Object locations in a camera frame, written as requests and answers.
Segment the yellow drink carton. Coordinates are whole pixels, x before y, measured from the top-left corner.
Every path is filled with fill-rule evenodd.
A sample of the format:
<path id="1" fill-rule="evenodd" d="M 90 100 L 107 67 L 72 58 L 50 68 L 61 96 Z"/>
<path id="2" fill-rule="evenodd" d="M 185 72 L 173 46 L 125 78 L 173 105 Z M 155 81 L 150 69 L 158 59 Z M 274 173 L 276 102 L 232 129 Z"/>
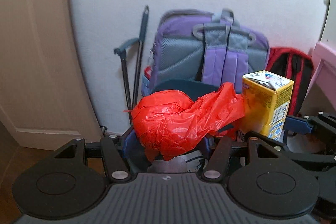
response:
<path id="1" fill-rule="evenodd" d="M 243 76 L 242 92 L 245 117 L 238 140 L 250 131 L 279 140 L 288 113 L 294 81 L 266 70 Z"/>

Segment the pink mesh bath sponge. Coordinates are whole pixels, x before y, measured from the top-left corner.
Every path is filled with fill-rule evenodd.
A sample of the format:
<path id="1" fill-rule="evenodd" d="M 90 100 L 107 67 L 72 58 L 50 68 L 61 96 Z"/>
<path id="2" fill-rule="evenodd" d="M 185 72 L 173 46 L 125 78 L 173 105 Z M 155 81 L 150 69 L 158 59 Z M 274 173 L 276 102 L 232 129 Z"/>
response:
<path id="1" fill-rule="evenodd" d="M 154 160 L 147 169 L 147 173 L 185 173 L 187 162 L 181 157 L 174 157 L 171 160 Z"/>

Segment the red black backpack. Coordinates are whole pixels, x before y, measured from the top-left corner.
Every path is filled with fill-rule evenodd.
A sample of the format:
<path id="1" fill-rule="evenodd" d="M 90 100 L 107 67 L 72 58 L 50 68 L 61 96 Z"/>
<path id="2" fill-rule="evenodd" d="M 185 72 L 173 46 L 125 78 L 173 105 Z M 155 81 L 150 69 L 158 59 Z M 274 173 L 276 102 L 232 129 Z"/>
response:
<path id="1" fill-rule="evenodd" d="M 311 57 L 295 48 L 274 47 L 270 49 L 266 70 L 294 81 L 288 114 L 296 116 L 314 73 Z"/>

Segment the pink desk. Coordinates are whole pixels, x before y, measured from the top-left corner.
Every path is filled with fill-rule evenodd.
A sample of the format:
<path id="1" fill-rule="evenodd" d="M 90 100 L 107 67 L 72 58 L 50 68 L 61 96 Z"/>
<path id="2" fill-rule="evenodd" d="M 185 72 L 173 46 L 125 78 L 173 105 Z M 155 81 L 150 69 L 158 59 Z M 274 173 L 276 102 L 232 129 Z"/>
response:
<path id="1" fill-rule="evenodd" d="M 335 114 L 335 50 L 318 42 L 312 61 L 315 71 L 299 113 L 303 116 L 315 116 L 319 112 Z"/>

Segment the purple grey backpack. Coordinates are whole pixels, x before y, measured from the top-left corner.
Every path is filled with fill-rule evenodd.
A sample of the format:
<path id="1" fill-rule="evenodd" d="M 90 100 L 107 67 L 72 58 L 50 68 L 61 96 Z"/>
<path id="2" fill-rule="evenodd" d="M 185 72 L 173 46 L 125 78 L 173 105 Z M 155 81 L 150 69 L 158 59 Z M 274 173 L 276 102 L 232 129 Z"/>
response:
<path id="1" fill-rule="evenodd" d="M 241 93 L 242 77 L 264 70 L 269 53 L 264 34 L 241 25 L 229 9 L 170 10 L 161 17 L 141 92 L 147 96 L 160 83 L 181 79 L 216 87 L 232 83 Z"/>

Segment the light wooden door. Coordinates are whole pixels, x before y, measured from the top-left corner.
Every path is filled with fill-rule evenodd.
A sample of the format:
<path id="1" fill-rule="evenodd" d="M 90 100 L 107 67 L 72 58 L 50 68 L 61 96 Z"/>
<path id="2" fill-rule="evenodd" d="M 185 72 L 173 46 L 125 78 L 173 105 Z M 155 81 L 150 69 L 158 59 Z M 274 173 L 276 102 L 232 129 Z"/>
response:
<path id="1" fill-rule="evenodd" d="M 101 139 L 69 0 L 1 0 L 1 122 L 23 147 Z"/>

